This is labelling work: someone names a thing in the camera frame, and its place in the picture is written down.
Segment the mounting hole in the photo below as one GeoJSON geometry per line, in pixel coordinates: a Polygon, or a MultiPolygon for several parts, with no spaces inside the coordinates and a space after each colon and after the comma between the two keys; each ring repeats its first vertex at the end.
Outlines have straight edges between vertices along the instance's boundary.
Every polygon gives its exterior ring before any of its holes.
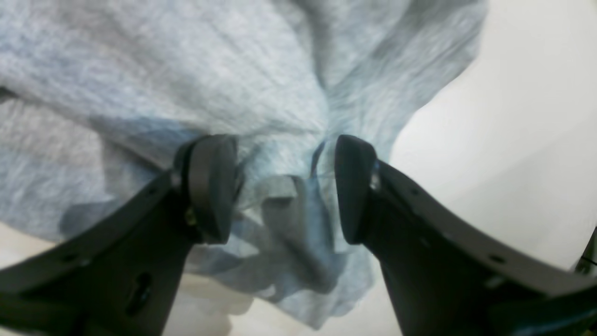
{"type": "Polygon", "coordinates": [[[494,262],[497,262],[498,264],[505,264],[506,260],[498,255],[494,255],[494,254],[490,254],[489,255],[489,259],[493,260],[494,262]]]}
{"type": "Polygon", "coordinates": [[[133,281],[125,312],[129,316],[137,314],[149,301],[152,277],[149,273],[139,274],[133,281]]]}
{"type": "Polygon", "coordinates": [[[68,262],[74,261],[77,258],[79,258],[78,253],[69,253],[69,254],[63,256],[60,260],[66,264],[68,262]]]}

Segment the crumpled cloth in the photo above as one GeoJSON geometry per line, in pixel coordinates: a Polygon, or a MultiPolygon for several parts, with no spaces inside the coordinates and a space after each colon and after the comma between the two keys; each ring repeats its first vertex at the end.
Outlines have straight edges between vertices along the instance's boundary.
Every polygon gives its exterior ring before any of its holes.
{"type": "Polygon", "coordinates": [[[319,328],[373,283],[338,220],[340,134],[382,160],[473,60],[485,0],[2,0],[0,221],[61,241],[198,135],[238,135],[226,246],[187,271],[319,328]]]}

